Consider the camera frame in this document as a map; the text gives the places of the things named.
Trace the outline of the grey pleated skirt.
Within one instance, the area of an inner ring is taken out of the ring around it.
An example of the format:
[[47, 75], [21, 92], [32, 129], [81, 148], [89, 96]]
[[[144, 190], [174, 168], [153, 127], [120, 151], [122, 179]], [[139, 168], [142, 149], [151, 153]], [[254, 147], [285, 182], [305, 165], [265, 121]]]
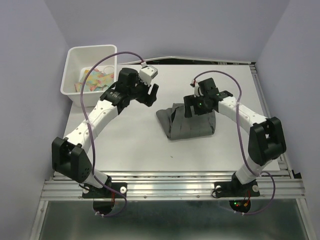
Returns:
[[185, 105], [174, 103], [172, 107], [160, 109], [156, 117], [166, 137], [171, 141], [193, 139], [211, 136], [216, 130], [216, 115], [214, 112], [185, 117]]

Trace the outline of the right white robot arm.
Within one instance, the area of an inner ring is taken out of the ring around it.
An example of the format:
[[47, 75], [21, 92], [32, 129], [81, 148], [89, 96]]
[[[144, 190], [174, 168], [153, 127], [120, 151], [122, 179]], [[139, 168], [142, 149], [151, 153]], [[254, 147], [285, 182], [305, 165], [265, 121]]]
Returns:
[[228, 91], [219, 91], [213, 78], [192, 83], [194, 93], [183, 98], [183, 103], [160, 109], [156, 117], [171, 141], [206, 137], [216, 130], [216, 113], [228, 117], [237, 125], [237, 131], [248, 133], [248, 157], [235, 172], [230, 182], [231, 192], [242, 195], [248, 190], [264, 168], [286, 150], [286, 141], [281, 121], [267, 118], [239, 101]]

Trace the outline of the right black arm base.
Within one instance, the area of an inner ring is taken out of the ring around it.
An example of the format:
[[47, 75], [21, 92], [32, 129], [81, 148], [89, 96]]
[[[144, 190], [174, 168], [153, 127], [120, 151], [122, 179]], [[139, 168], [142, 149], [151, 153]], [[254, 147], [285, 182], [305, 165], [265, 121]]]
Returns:
[[251, 198], [260, 196], [260, 189], [255, 180], [244, 185], [233, 181], [219, 181], [214, 183], [211, 196], [215, 199], [230, 198], [230, 208], [244, 215], [251, 209]]

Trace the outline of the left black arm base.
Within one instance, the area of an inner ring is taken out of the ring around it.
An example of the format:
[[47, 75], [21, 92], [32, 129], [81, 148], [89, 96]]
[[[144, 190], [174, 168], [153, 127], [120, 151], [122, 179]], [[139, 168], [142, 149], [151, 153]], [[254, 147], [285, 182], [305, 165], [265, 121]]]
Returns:
[[116, 208], [116, 199], [123, 199], [122, 196], [106, 189], [105, 187], [97, 188], [89, 184], [79, 184], [82, 190], [82, 198], [93, 200], [92, 208], [96, 216], [107, 218], [119, 215], [126, 207], [126, 202], [121, 209]]

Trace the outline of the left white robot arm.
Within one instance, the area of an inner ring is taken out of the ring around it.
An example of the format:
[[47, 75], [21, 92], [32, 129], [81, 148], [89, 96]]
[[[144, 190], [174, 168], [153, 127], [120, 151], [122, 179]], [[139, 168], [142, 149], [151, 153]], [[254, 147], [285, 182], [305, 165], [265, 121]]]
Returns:
[[84, 115], [84, 121], [64, 138], [53, 140], [52, 168], [79, 184], [93, 186], [100, 197], [108, 196], [111, 193], [111, 178], [95, 169], [96, 161], [89, 159], [88, 151], [95, 149], [94, 140], [131, 101], [152, 106], [159, 86], [151, 82], [157, 75], [158, 70], [151, 65], [139, 71], [122, 68], [117, 81], [100, 96], [91, 113]]

